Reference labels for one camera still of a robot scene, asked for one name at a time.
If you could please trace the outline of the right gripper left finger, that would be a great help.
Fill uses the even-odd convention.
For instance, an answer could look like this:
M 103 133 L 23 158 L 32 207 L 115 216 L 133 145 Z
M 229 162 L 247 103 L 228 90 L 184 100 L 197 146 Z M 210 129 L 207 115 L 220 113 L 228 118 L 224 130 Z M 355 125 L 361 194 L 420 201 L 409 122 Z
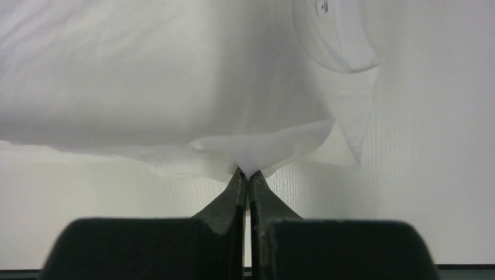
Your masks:
M 246 177 L 236 170 L 191 218 L 83 218 L 54 243 L 40 279 L 243 279 Z

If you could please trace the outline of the white t-shirt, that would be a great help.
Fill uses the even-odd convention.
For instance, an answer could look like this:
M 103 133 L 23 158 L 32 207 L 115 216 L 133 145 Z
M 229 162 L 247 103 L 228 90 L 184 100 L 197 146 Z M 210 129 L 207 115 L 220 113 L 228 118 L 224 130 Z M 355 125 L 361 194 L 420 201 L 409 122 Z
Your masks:
M 380 64 L 360 1 L 2 1 L 1 141 L 216 180 L 355 166 Z

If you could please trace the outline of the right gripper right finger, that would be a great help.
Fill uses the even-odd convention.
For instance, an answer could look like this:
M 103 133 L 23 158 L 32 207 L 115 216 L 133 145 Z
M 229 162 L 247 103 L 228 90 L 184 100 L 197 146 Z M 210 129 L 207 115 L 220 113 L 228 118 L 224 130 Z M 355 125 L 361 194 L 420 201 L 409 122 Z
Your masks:
M 304 219 L 256 172 L 249 179 L 253 279 L 438 279 L 410 224 Z

